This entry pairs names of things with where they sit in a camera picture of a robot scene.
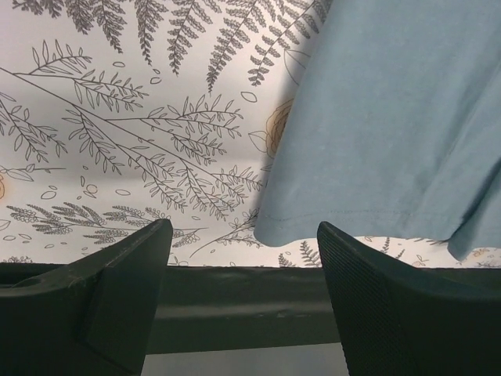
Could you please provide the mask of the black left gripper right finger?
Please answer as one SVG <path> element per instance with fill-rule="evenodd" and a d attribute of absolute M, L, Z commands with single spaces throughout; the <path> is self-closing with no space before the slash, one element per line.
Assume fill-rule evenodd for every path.
<path fill-rule="evenodd" d="M 317 241 L 349 374 L 499 374 L 498 269 L 416 268 L 328 222 Z"/>

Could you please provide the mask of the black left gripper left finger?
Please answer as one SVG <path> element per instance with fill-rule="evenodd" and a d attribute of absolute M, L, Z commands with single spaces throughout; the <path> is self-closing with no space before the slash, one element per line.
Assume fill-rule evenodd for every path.
<path fill-rule="evenodd" d="M 2 263 L 2 374 L 140 374 L 172 234 L 160 219 L 66 265 Z"/>

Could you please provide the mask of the blue t shirt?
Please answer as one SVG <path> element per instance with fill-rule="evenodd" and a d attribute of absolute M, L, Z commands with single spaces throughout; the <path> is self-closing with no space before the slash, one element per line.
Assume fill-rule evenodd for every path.
<path fill-rule="evenodd" d="M 500 246 L 500 4 L 335 1 L 254 228 Z"/>

